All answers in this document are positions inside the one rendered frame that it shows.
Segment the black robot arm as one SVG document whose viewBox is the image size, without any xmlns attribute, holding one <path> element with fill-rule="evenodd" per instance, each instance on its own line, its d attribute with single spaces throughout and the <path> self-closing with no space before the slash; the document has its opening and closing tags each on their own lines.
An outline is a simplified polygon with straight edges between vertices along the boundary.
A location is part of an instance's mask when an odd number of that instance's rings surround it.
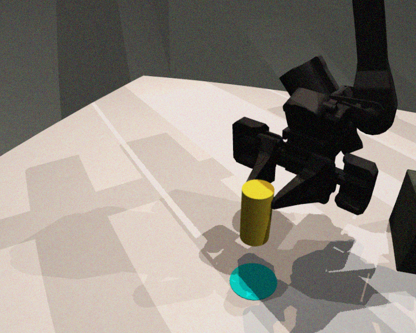
<svg viewBox="0 0 416 333">
<path fill-rule="evenodd" d="M 290 98 L 283 111 L 290 131 L 320 141 L 319 153 L 343 135 L 342 153 L 363 148 L 359 131 L 379 135 L 393 125 L 397 95 L 389 66 L 384 0 L 352 0 L 357 70 L 354 85 L 338 86 L 322 55 L 297 66 L 279 79 Z"/>
</svg>

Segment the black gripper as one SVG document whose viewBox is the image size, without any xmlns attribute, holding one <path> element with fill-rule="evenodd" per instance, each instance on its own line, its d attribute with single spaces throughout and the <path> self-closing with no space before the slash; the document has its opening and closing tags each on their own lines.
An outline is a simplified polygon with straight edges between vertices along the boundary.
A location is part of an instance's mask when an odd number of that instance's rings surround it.
<svg viewBox="0 0 416 333">
<path fill-rule="evenodd" d="M 332 147 L 322 155 L 314 139 L 290 131 L 287 141 L 265 123 L 243 117 L 232 124 L 233 158 L 251 168 L 247 180 L 275 180 L 276 165 L 296 174 L 272 199 L 271 209 L 319 202 L 325 205 L 335 196 L 337 207 L 355 215 L 363 214 L 378 176 L 377 165 L 346 153 L 344 168 L 336 167 L 336 156 L 343 149 L 343 135 L 334 137 Z"/>
</svg>

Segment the cyan circle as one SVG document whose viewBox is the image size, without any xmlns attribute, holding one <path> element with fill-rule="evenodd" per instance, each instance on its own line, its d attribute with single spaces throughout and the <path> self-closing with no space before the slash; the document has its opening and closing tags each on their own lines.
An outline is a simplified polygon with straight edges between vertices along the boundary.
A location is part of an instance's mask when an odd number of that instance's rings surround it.
<svg viewBox="0 0 416 333">
<path fill-rule="evenodd" d="M 248 263 L 232 271 L 230 285 L 240 297 L 255 301 L 265 299 L 275 292 L 277 277 L 266 266 Z"/>
</svg>

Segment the yellow tall cylinder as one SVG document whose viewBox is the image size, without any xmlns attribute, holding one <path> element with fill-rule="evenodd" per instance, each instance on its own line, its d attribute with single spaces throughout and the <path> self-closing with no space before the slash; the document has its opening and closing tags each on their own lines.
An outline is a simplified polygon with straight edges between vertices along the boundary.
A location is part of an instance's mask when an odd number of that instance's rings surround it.
<svg viewBox="0 0 416 333">
<path fill-rule="evenodd" d="M 240 212 L 240 238 L 244 244 L 258 247 L 269 238 L 271 227 L 271 201 L 274 187 L 265 180 L 250 180 L 242 187 Z"/>
</svg>

